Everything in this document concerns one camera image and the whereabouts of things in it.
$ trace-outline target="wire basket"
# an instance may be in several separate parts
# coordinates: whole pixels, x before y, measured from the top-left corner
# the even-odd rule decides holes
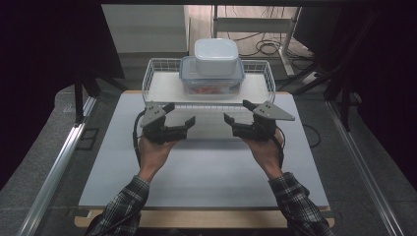
[[[244,72],[246,75],[250,74],[261,74],[264,76],[265,79],[265,92],[263,94],[267,100],[273,102],[275,99],[275,82],[273,80],[272,72],[270,70],[269,62],[264,60],[242,60]],[[152,85],[153,77],[155,72],[170,72],[170,73],[179,73],[181,65],[181,59],[173,59],[173,58],[152,58],[149,60],[148,68],[145,73],[145,77],[143,80],[142,90],[143,90],[143,97],[144,102],[147,103],[150,101],[149,99],[149,92]],[[213,102],[212,100],[195,100],[190,97],[188,100],[183,99],[177,101],[175,98],[169,99],[169,101],[176,102],[176,104],[214,104],[214,105],[237,105],[241,104],[242,100],[224,100]]]

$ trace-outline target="dark background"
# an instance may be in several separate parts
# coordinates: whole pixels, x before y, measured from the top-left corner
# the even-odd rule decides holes
[[[123,72],[100,5],[6,0],[0,24],[3,187],[46,123],[59,90],[90,69],[113,78]]]

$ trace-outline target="black curtain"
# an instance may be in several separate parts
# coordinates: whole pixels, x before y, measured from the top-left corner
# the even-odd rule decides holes
[[[124,77],[100,5],[0,3],[1,187],[46,123],[55,94],[90,69]]]
[[[411,5],[382,8],[355,57],[351,77],[363,100],[358,108],[363,120],[417,189],[415,11]]]

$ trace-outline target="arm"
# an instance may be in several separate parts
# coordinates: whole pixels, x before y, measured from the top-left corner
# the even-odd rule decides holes
[[[176,143],[170,142],[159,146],[151,143],[147,138],[141,138],[139,142],[141,169],[138,175],[134,176],[132,181],[106,206],[98,224],[87,235],[135,234],[139,226],[140,211],[148,199],[149,184]]]
[[[278,130],[275,136],[282,144],[283,139]],[[279,150],[273,141],[243,141],[249,146],[254,159],[268,176],[270,187],[282,214],[288,221],[288,226],[300,235],[333,235],[328,228],[328,222],[308,198],[309,191],[298,183],[292,173],[283,173],[280,169]]]

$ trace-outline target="wall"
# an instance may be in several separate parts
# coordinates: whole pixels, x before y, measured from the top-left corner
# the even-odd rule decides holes
[[[188,6],[102,5],[118,53],[187,52]]]

